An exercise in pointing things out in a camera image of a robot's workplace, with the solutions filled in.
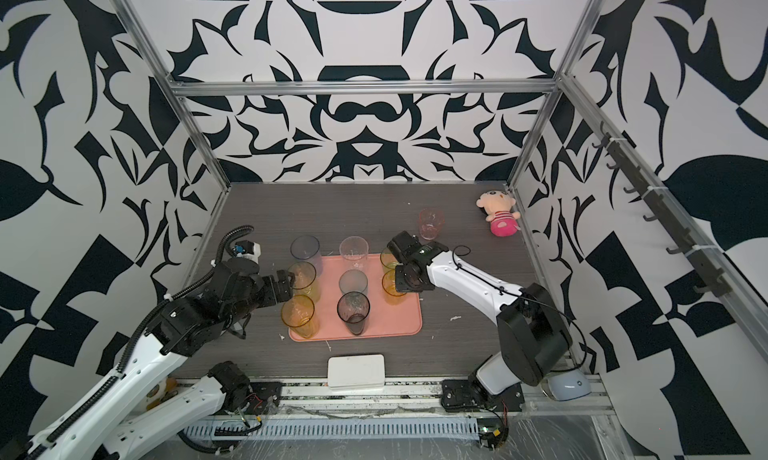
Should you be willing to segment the clear tall glass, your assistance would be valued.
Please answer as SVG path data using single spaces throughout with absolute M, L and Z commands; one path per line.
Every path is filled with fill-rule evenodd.
M 339 253 L 348 269 L 363 271 L 368 261 L 369 244 L 361 236 L 350 236 L 340 243 Z

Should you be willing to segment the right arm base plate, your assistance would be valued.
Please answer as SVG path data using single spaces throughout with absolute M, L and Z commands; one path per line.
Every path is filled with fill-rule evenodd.
M 467 379 L 445 379 L 440 382 L 440 387 L 440 405 L 447 412 L 521 412 L 525 404 L 520 384 L 515 384 L 498 395 L 487 393 L 479 382 Z

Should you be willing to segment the yellow short glass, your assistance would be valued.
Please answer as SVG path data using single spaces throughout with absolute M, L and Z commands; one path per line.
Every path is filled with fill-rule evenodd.
M 385 302 L 396 306 L 406 299 L 406 293 L 399 292 L 396 288 L 396 271 L 388 270 L 382 277 L 381 286 L 384 292 Z

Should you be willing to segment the green small glass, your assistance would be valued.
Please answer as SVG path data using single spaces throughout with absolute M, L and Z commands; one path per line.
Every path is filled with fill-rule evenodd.
M 379 260 L 384 274 L 388 273 L 389 271 L 394 271 L 399 265 L 398 260 L 395 258 L 388 247 L 385 247 L 382 250 L 379 255 Z

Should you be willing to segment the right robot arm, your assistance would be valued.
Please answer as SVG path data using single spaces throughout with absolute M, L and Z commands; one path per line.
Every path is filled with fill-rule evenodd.
M 405 231 L 392 238 L 387 249 L 398 262 L 397 292 L 445 290 L 495 325 L 500 351 L 470 376 L 486 395 L 497 396 L 518 384 L 539 385 L 572 347 L 567 317 L 541 285 L 524 288 L 508 283 L 469 264 L 447 246 L 423 244 Z

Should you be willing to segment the pink tray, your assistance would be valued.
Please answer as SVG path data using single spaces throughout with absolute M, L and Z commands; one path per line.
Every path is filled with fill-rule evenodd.
M 406 294 L 398 300 L 387 295 L 382 287 L 384 267 L 380 254 L 369 254 L 364 262 L 368 286 L 365 295 L 370 302 L 370 312 L 364 322 L 361 335 L 353 335 L 337 313 L 337 303 L 342 297 L 339 280 L 348 271 L 351 263 L 341 256 L 323 258 L 323 272 L 319 276 L 321 297 L 315 304 L 315 315 L 310 325 L 315 333 L 304 338 L 289 329 L 288 336 L 294 342 L 324 342 L 337 340 L 374 339 L 412 336 L 422 329 L 421 301 L 415 293 Z

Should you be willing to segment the amber tall glass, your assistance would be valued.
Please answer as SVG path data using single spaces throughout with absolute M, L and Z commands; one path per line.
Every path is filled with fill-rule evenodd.
M 296 295 L 285 302 L 280 318 L 287 328 L 303 339 L 313 338 L 319 330 L 315 303 L 305 295 Z

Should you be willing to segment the teal glass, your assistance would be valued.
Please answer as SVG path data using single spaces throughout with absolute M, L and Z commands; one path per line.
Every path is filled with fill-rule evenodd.
M 360 270 L 348 270 L 344 272 L 338 282 L 339 290 L 342 295 L 350 293 L 367 294 L 368 277 Z

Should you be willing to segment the dark grey glass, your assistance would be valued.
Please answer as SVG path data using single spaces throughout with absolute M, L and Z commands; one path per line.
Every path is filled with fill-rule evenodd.
M 367 319 L 370 315 L 371 304 L 368 297 L 361 292 L 349 292 L 339 299 L 336 312 L 349 332 L 354 336 L 363 334 Z

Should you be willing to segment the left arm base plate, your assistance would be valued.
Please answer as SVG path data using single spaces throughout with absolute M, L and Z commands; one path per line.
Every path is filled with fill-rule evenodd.
M 278 408 L 283 386 L 284 384 L 279 381 L 252 382 L 241 411 L 247 415 L 262 415 L 273 408 Z

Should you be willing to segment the pink glass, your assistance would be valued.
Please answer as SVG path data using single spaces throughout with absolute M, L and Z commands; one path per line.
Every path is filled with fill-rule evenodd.
M 444 225 L 443 212 L 438 209 L 428 208 L 419 213 L 419 235 L 426 241 L 435 240 Z

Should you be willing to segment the blue-purple glass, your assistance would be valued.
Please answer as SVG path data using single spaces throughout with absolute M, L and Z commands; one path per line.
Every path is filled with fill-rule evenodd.
M 315 236 L 302 235 L 297 237 L 290 245 L 290 254 L 298 262 L 312 264 L 317 275 L 323 273 L 321 244 Z

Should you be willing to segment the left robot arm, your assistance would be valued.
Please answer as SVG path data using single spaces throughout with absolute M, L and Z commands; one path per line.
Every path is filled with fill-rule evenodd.
M 138 458 L 203 417 L 247 407 L 251 382 L 226 361 L 171 400 L 129 416 L 142 397 L 204 345 L 226 333 L 243 338 L 252 313 L 290 300 L 293 284 L 293 274 L 285 270 L 260 276 L 258 264 L 248 257 L 216 260 L 201 279 L 150 311 L 105 379 L 31 439 L 10 441 L 2 458 Z

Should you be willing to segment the yellow-green glass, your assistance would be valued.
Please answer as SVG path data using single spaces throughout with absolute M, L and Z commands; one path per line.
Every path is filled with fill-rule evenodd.
M 292 290 L 297 296 L 306 296 L 314 303 L 321 299 L 317 270 L 312 263 L 296 262 L 288 268 L 292 275 Z

